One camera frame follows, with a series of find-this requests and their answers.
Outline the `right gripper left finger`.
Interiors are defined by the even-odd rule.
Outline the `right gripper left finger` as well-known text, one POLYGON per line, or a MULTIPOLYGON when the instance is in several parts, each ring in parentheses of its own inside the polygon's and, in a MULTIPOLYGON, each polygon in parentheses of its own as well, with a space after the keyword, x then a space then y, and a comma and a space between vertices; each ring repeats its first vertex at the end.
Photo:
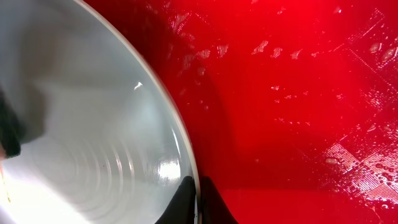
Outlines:
POLYGON ((164 213, 155 224, 193 224, 196 188, 191 176, 183 178, 164 213))

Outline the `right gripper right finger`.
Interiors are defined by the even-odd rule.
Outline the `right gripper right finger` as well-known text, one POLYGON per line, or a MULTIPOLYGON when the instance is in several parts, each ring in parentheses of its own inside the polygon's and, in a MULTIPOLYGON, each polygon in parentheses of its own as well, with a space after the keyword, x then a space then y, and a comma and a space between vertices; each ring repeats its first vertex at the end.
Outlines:
POLYGON ((209 177, 201 181, 202 224, 238 224, 209 177))

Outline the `blue plate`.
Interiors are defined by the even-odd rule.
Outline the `blue plate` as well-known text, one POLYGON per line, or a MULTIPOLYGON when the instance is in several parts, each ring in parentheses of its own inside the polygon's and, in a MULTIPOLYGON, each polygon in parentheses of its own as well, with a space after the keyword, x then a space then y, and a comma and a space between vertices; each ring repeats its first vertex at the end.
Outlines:
POLYGON ((186 176, 182 119, 129 41, 84 1, 1 2, 1 99, 22 126, 2 223, 155 223, 186 176))

